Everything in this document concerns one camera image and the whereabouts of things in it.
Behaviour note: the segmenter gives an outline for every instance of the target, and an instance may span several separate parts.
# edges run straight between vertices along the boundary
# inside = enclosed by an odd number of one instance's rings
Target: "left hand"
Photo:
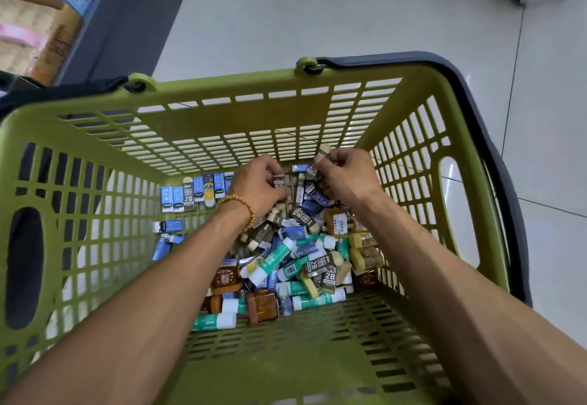
[[[234,174],[228,194],[247,201],[255,210],[257,218],[265,216],[277,201],[287,196],[285,187],[273,187],[274,175],[283,175],[283,169],[273,157],[261,155]]]

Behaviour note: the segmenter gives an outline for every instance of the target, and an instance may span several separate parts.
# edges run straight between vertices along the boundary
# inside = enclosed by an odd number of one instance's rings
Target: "hand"
[[[314,158],[316,168],[324,175],[319,186],[327,196],[341,200],[356,209],[374,195],[383,193],[373,168],[371,156],[361,149],[333,149],[324,159]]]
[[[273,175],[283,175],[283,169],[271,156],[261,155],[235,173],[228,194],[238,195],[251,204],[257,218],[265,216],[287,195],[285,187],[273,187]]]

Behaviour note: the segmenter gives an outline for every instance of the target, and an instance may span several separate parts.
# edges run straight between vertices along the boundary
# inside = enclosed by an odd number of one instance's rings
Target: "left arm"
[[[235,175],[230,194],[266,214],[285,189],[268,155]],[[3,396],[3,405],[149,404],[180,356],[224,256],[250,219],[239,201],[224,203],[190,238],[147,269],[44,354]]]

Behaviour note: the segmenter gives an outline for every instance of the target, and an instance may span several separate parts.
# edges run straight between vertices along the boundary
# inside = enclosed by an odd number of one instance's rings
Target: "tile grout line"
[[[520,40],[522,39],[522,27],[524,26],[524,14],[525,13],[526,13],[526,8],[524,7],[522,9],[522,17],[520,17],[520,21],[519,21],[518,45],[516,46],[516,49],[515,49],[514,71],[512,72],[512,84],[510,87],[510,99],[508,101],[508,112],[505,115],[504,140],[501,144],[501,156],[502,157],[504,156],[504,150],[505,150],[505,137],[508,133],[508,120],[510,119],[510,108],[512,105],[512,94],[514,93],[515,69],[516,69],[516,66],[518,65],[519,43],[520,43]]]
[[[525,198],[520,198],[520,197],[518,197],[518,199],[521,200],[521,201],[531,202],[532,204],[538,204],[538,205],[541,205],[542,207],[547,207],[549,209],[558,210],[558,211],[564,212],[566,214],[580,216],[581,218],[587,218],[587,215],[577,214],[575,212],[569,212],[568,210],[560,209],[558,207],[553,207],[551,205],[543,204],[543,203],[538,202],[538,201],[530,201],[530,200],[526,200]]]

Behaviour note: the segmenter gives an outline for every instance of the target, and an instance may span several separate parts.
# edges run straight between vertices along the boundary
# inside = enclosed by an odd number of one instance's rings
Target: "forearm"
[[[587,393],[587,357],[576,342],[449,252],[389,197],[367,200],[357,215],[463,399],[573,403],[574,394]]]
[[[210,282],[249,220],[237,201],[80,323],[4,403],[151,403],[177,361]]]

